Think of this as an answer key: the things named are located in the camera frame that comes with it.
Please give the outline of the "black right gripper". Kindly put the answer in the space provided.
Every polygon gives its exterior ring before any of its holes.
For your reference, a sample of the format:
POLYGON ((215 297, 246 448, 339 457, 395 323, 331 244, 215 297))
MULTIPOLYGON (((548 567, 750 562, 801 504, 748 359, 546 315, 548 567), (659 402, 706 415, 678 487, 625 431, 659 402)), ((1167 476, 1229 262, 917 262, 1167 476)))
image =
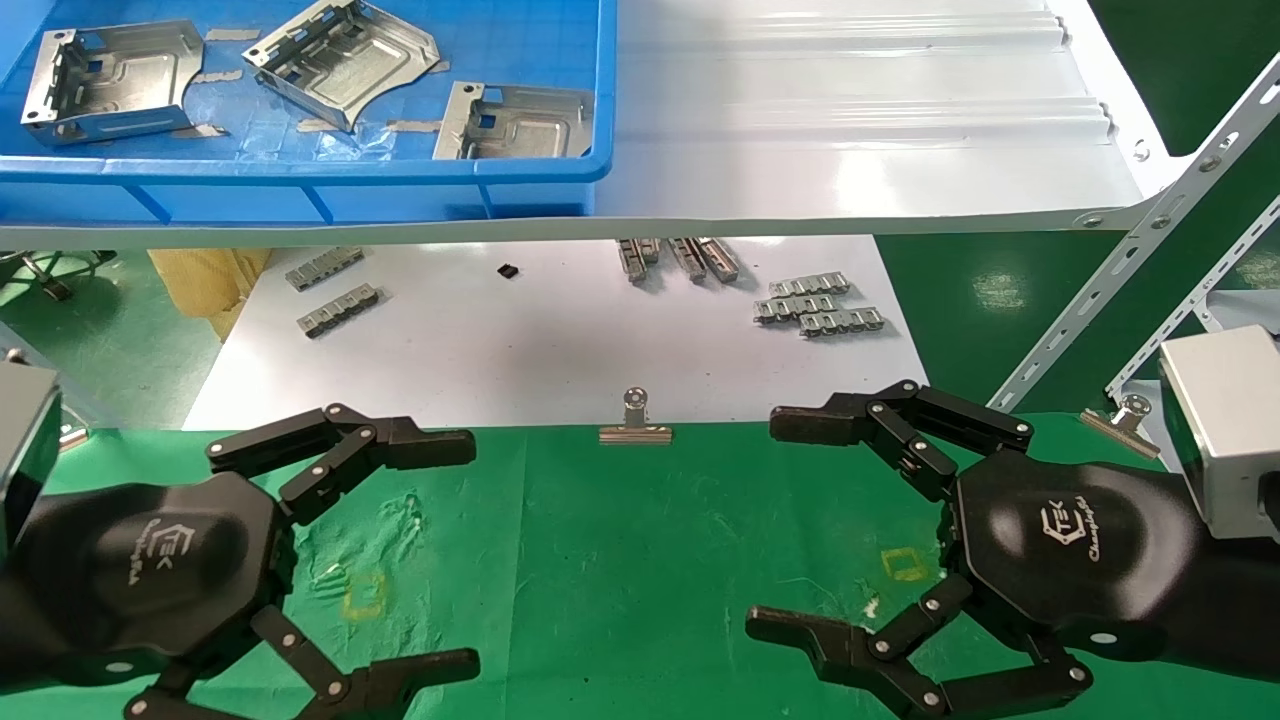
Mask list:
POLYGON ((1004 719, 1092 688, 1092 671, 1062 646, 1124 661, 1194 655, 1202 521, 1174 475, 1028 457, 1030 424, 915 380, 774 407, 769 433, 867 445, 924 498, 951 496, 951 556, 966 578, 946 577, 878 632, 749 609, 746 633, 804 651, 820 682, 865 691, 899 719, 1004 719), (957 464, 932 439, 988 457, 956 479, 957 464), (965 609, 1007 647, 1025 647, 1030 665, 947 682, 918 671, 913 653, 965 609))

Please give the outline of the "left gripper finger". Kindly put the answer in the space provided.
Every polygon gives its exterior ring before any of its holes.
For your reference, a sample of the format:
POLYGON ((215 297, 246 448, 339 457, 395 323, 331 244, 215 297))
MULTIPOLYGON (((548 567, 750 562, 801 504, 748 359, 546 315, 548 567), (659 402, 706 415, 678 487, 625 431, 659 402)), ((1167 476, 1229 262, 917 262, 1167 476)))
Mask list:
POLYGON ((305 527, 376 470, 466 465, 477 455, 470 430, 419 428, 410 416, 371 418, 343 404, 314 409, 211 443, 214 471, 253 478, 308 465, 279 489, 287 519, 305 527))

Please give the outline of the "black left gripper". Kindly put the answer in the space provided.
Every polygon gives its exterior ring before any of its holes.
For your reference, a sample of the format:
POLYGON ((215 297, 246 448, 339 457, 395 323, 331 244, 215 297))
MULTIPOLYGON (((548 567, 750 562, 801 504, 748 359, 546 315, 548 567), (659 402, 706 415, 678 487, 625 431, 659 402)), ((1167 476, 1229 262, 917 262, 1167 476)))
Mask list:
POLYGON ((18 687, 160 673, 125 719, 237 719, 187 694, 260 639, 314 691, 297 719, 403 719, 420 691, 480 674, 472 648, 340 673, 279 609, 296 561, 276 501, 233 471, 45 495, 18 537, 18 687))

